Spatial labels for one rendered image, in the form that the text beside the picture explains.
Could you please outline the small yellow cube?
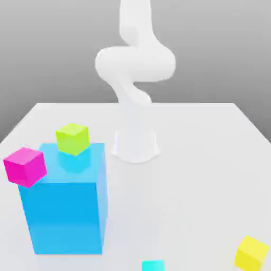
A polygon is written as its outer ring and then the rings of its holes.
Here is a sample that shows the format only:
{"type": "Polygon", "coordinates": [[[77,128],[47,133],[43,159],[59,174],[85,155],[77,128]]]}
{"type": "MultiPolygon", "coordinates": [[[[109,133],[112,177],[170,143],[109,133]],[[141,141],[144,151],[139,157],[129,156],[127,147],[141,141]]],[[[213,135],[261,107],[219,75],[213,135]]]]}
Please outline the small yellow cube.
{"type": "Polygon", "coordinates": [[[268,251],[268,245],[245,236],[237,248],[234,265],[243,271],[260,271],[268,251]]]}

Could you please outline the large blue box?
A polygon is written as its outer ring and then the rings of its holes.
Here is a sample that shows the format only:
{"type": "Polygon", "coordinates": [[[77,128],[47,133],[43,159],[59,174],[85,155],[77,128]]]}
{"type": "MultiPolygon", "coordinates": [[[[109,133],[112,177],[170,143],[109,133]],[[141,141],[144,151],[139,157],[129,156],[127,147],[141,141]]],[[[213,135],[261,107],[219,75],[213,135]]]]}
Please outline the large blue box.
{"type": "Polygon", "coordinates": [[[105,145],[91,143],[78,156],[43,143],[47,174],[19,187],[37,255],[100,255],[107,220],[105,145]]]}

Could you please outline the small lime green cube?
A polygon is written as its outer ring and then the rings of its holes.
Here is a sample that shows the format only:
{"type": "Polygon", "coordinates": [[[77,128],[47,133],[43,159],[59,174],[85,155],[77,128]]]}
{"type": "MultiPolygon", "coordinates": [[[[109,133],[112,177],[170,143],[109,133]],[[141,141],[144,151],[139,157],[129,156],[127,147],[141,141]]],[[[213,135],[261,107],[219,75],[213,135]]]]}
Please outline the small lime green cube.
{"type": "Polygon", "coordinates": [[[56,131],[59,151],[77,156],[89,147],[88,127],[68,123],[56,131]]]}

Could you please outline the small magenta cube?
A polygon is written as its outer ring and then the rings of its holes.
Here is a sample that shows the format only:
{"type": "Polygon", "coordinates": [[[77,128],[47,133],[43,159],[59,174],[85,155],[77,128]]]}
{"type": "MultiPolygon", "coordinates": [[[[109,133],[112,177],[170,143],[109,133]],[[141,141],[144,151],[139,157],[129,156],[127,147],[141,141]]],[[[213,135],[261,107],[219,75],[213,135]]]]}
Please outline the small magenta cube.
{"type": "Polygon", "coordinates": [[[44,154],[22,147],[3,159],[8,181],[30,188],[47,174],[44,154]]]}

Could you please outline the small cyan cube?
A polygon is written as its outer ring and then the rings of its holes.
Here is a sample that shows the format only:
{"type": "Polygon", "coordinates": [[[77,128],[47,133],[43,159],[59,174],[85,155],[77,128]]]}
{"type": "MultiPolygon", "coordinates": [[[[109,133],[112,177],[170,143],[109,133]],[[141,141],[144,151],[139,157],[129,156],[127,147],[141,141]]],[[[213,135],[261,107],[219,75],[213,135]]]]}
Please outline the small cyan cube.
{"type": "Polygon", "coordinates": [[[141,271],[165,271],[165,262],[163,260],[142,261],[141,271]]]}

